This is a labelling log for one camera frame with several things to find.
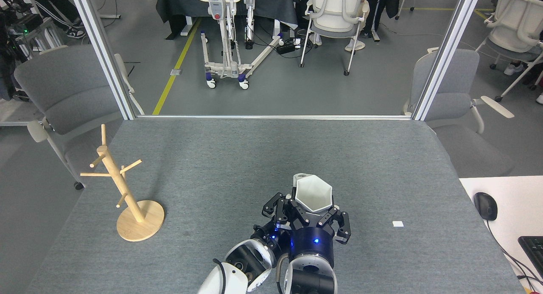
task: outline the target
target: gray felt tabletop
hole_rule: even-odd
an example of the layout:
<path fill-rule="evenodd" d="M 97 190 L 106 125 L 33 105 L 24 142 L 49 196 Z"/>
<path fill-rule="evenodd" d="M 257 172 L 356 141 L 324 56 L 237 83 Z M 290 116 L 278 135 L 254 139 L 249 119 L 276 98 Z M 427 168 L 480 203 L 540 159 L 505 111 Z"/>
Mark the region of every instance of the gray felt tabletop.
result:
<path fill-rule="evenodd" d="M 424 122 L 139 118 L 110 149 L 119 165 L 143 160 L 128 184 L 163 205 L 162 228 L 123 240 L 126 205 L 110 178 L 92 178 L 28 293 L 196 294 L 300 172 L 350 216 L 349 243 L 334 245 L 339 294 L 524 292 Z M 273 277 L 254 293 L 277 293 Z"/>

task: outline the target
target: table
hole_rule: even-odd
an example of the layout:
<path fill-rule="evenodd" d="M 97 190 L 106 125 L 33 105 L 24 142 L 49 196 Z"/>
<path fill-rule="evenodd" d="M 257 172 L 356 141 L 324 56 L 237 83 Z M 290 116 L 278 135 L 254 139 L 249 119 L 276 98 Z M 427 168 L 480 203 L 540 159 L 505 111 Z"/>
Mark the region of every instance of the table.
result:
<path fill-rule="evenodd" d="M 120 238 L 119 193 L 93 178 L 28 293 L 195 294 L 299 172 L 328 182 L 350 215 L 349 243 L 334 245 L 339 293 L 523 293 L 424 122 L 138 118 L 111 153 L 143 160 L 128 184 L 163 205 L 161 230 Z M 273 278 L 253 293 L 277 293 Z"/>
<path fill-rule="evenodd" d="M 477 192 L 491 195 L 498 205 L 498 215 L 489 221 L 489 227 L 501 246 L 521 263 L 527 265 L 537 278 L 542 279 L 524 250 L 518 244 L 520 236 L 543 236 L 543 176 L 503 176 L 487 178 L 461 178 L 467 195 L 473 199 Z M 517 275 L 524 275 L 511 262 Z M 524 279 L 522 285 L 529 288 Z M 543 292 L 543 286 L 532 282 L 535 290 Z"/>
<path fill-rule="evenodd" d="M 255 15 L 271 18 L 290 25 L 297 25 L 293 0 L 256 0 Z M 169 22 L 173 39 L 181 31 L 186 19 L 188 33 L 192 27 L 192 17 L 210 17 L 207 13 L 209 4 L 199 0 L 157 0 L 157 12 L 162 22 Z M 237 15 L 247 14 L 243 0 L 237 3 Z"/>

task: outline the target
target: black pants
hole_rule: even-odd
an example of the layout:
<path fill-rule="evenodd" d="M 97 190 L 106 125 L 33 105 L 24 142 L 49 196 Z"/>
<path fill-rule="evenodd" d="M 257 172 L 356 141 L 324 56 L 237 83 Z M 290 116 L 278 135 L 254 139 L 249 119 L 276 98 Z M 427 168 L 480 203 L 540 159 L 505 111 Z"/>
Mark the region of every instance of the black pants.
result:
<path fill-rule="evenodd" d="M 76 6 L 69 0 L 34 0 L 43 16 L 53 19 L 55 25 L 66 31 L 74 22 L 80 20 Z"/>
<path fill-rule="evenodd" d="M 367 0 L 368 4 L 370 5 L 370 12 L 368 14 L 368 18 L 366 18 L 366 26 L 362 31 L 364 33 L 370 33 L 372 31 L 372 27 L 374 25 L 374 18 L 375 18 L 375 12 L 377 11 L 377 6 L 379 0 Z M 379 25 L 377 24 L 375 26 L 375 31 L 377 31 Z"/>

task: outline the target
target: black mouse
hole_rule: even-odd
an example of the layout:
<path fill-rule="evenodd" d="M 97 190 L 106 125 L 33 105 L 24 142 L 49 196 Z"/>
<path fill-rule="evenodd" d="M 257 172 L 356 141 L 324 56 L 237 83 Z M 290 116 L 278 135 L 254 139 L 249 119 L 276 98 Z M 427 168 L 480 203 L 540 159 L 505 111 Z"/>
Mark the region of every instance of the black mouse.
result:
<path fill-rule="evenodd" d="M 473 202 L 475 203 L 475 208 L 479 211 L 481 218 L 494 221 L 498 216 L 498 205 L 490 195 L 484 192 L 477 192 L 473 196 Z"/>

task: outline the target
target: black tablecloth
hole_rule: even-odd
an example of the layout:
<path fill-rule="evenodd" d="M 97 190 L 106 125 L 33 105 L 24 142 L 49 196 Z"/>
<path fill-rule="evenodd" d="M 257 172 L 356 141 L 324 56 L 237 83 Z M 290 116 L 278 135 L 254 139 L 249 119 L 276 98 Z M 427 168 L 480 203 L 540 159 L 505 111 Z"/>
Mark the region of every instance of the black tablecloth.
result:
<path fill-rule="evenodd" d="M 237 5 L 237 14 L 246 14 L 243 0 Z M 163 22 L 169 21 L 174 15 L 209 16 L 207 8 L 208 4 L 199 0 L 157 0 L 157 12 Z M 255 15 L 297 24 L 293 0 L 256 0 Z"/>

